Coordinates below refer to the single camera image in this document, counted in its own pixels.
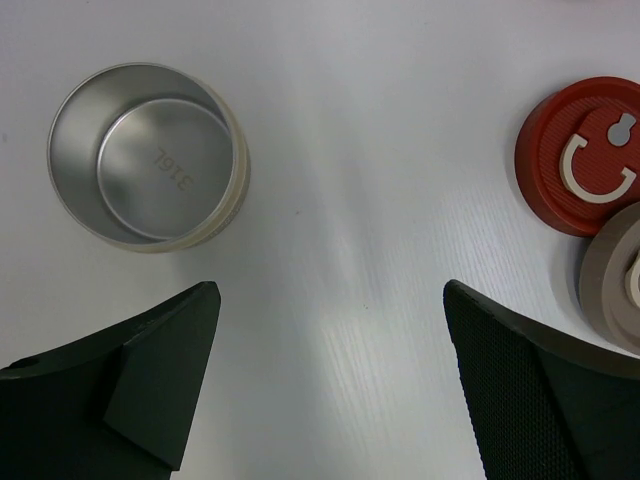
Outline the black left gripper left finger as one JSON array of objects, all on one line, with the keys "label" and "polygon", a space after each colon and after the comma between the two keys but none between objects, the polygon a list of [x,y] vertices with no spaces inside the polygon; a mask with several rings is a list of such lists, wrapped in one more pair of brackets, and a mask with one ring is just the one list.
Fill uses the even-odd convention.
[{"label": "black left gripper left finger", "polygon": [[1,370],[4,479],[168,479],[221,306],[212,281]]}]

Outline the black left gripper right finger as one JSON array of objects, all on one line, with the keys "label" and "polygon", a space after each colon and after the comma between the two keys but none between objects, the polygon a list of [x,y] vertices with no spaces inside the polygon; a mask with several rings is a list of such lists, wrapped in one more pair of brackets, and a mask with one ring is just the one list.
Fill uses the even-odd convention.
[{"label": "black left gripper right finger", "polygon": [[488,479],[636,479],[639,361],[458,280],[443,306]]}]

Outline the taupe round lid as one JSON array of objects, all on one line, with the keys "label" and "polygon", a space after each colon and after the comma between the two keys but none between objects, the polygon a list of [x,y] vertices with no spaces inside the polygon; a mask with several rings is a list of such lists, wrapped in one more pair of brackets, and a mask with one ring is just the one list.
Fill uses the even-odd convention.
[{"label": "taupe round lid", "polygon": [[587,248],[578,299],[585,319],[602,338],[639,353],[639,205],[608,220]]}]

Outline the red round lid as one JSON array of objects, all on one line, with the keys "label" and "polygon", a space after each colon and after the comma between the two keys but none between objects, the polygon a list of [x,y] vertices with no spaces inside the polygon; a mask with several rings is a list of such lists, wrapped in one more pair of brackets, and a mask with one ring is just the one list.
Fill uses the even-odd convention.
[{"label": "red round lid", "polygon": [[611,76],[575,82],[542,100],[515,144],[518,186],[548,226],[593,237],[639,199],[639,85]]}]

